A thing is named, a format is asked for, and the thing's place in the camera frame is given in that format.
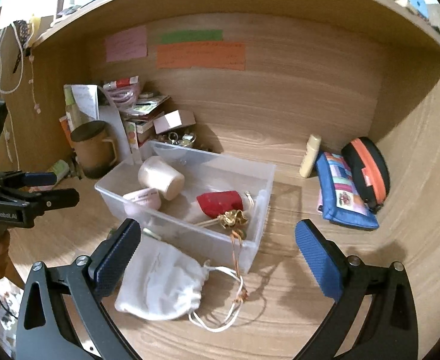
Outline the person left hand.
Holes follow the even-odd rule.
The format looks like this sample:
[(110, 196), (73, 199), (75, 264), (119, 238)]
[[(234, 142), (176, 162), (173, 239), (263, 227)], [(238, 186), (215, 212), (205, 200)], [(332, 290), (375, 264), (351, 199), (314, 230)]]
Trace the person left hand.
[(10, 232), (6, 230), (0, 238), (0, 279), (5, 274), (9, 264), (8, 250), (10, 246)]

